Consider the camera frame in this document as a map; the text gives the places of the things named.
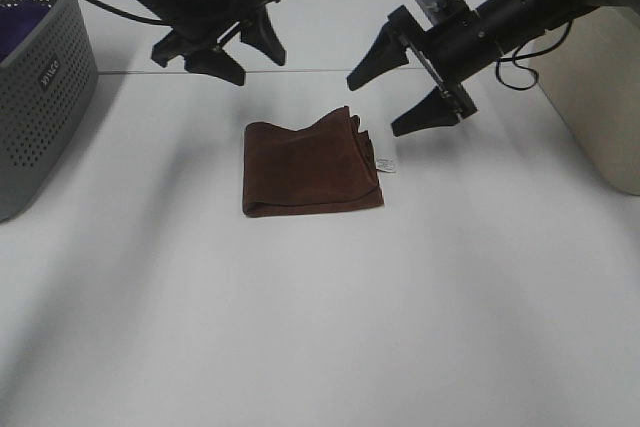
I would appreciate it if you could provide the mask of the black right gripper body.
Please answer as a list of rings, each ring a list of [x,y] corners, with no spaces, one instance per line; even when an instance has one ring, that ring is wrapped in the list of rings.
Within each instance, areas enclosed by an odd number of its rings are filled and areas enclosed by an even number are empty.
[[[394,10],[388,16],[402,43],[411,50],[431,74],[442,95],[453,105],[459,118],[467,118],[477,112],[477,107],[467,91],[462,87],[459,75],[455,72],[462,65],[454,58],[458,41],[455,29],[468,26],[466,8],[440,25],[423,29],[413,15],[404,6]]]

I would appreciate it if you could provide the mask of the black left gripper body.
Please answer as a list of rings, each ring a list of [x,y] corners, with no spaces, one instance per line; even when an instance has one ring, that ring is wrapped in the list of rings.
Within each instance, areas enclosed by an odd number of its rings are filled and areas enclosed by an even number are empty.
[[[171,31],[154,45],[151,58],[164,67],[177,56],[186,65],[224,55],[222,35],[239,29],[260,13],[260,0],[160,0],[153,11]]]

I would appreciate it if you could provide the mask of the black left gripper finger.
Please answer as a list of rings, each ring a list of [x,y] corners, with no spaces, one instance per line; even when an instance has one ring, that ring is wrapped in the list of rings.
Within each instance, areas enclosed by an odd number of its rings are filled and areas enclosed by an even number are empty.
[[[219,47],[203,46],[183,55],[189,73],[208,75],[237,86],[246,82],[245,69]]]
[[[286,50],[270,20],[267,5],[280,0],[237,0],[240,41],[260,51],[278,66],[286,63]]]

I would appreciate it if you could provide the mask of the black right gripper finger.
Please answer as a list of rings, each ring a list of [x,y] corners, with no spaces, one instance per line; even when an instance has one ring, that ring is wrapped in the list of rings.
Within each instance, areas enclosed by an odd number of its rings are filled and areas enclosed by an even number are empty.
[[[347,76],[348,88],[355,91],[376,77],[408,64],[406,50],[391,23],[385,23],[369,51]]]
[[[453,105],[439,88],[434,88],[416,106],[395,119],[391,128],[394,136],[400,137],[420,130],[455,126],[458,123],[459,117]]]

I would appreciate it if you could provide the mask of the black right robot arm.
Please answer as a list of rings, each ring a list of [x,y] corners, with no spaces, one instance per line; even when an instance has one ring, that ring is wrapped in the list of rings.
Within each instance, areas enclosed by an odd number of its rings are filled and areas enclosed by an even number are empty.
[[[462,83],[528,42],[604,6],[638,8],[639,0],[415,0],[431,22],[423,29],[408,9],[394,10],[372,47],[348,75],[350,90],[407,64],[412,51],[435,88],[392,123],[395,136],[454,126],[477,111]]]

